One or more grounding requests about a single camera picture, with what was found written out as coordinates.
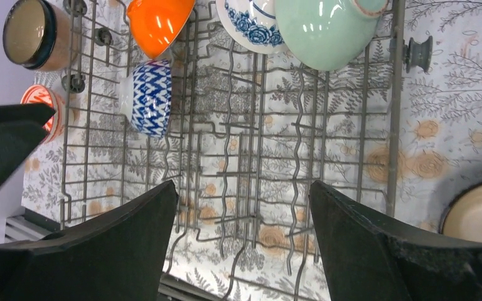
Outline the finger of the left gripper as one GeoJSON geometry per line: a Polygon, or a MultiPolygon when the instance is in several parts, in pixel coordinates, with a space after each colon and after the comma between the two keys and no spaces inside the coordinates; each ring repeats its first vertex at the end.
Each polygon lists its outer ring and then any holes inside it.
{"type": "Polygon", "coordinates": [[[0,187],[46,138],[43,126],[54,114],[43,103],[0,105],[0,187]]]}

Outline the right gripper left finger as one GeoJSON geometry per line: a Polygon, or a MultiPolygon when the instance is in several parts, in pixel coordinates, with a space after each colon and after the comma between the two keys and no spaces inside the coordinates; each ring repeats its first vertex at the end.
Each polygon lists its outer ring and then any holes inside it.
{"type": "Polygon", "coordinates": [[[156,300],[178,194],[166,181],[38,241],[0,245],[0,300],[156,300]]]}

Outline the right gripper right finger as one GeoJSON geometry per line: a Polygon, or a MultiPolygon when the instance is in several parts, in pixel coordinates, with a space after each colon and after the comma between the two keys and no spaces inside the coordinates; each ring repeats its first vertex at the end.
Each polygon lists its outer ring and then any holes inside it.
{"type": "Polygon", "coordinates": [[[403,223],[322,181],[309,202],[332,300],[482,300],[482,243],[403,223]]]}

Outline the brown glazed bowl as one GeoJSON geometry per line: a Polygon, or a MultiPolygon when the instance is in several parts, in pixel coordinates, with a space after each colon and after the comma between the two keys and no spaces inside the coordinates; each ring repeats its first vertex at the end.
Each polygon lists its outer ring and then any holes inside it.
{"type": "Polygon", "coordinates": [[[78,55],[79,35],[71,17],[48,1],[16,1],[3,27],[8,60],[28,70],[58,71],[78,55]]]}

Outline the dark brown patterned bowl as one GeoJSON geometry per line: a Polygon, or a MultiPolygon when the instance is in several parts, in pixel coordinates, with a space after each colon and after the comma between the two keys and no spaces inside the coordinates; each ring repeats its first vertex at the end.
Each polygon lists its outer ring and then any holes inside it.
{"type": "Polygon", "coordinates": [[[482,182],[459,193],[439,225],[442,235],[482,243],[482,182]]]}

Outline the blue zigzag patterned bowl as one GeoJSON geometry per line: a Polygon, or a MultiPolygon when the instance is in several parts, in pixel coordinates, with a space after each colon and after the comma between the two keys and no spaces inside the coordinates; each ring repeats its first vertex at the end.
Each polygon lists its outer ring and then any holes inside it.
{"type": "Polygon", "coordinates": [[[171,99],[171,65],[167,59],[140,63],[119,83],[120,113],[134,130],[148,137],[164,137],[171,99]]]}

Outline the grey wire dish rack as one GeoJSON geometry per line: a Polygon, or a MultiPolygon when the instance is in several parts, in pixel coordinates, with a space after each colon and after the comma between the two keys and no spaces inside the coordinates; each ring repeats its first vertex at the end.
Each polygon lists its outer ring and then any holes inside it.
{"type": "Polygon", "coordinates": [[[79,46],[61,77],[54,218],[75,226],[171,180],[180,199],[164,273],[222,300],[329,300],[309,187],[328,182],[395,214],[405,2],[390,1],[357,58],[324,72],[244,48],[216,1],[197,1],[164,54],[173,102],[161,139],[132,129],[117,102],[120,81],[145,59],[128,5],[60,2],[79,46]]]}

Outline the orange bowl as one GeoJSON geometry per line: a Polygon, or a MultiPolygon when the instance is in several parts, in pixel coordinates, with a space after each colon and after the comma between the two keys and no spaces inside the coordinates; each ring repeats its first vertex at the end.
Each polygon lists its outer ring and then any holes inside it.
{"type": "Polygon", "coordinates": [[[150,59],[162,55],[185,26],[195,0],[133,0],[127,7],[129,29],[150,59]]]}

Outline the pale green bowl back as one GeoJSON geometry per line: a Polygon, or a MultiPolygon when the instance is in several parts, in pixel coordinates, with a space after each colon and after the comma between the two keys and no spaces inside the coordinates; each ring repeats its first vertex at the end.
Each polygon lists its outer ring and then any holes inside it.
{"type": "Polygon", "coordinates": [[[281,0],[276,21],[290,52],[306,66],[335,71],[375,36],[388,0],[281,0]]]}

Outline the blue floral white bowl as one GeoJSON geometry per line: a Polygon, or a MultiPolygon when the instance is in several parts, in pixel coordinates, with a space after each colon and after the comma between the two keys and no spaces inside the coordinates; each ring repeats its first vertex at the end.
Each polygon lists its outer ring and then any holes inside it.
{"type": "Polygon", "coordinates": [[[288,50],[279,31],[274,0],[217,0],[219,20],[241,46],[270,55],[288,50]]]}

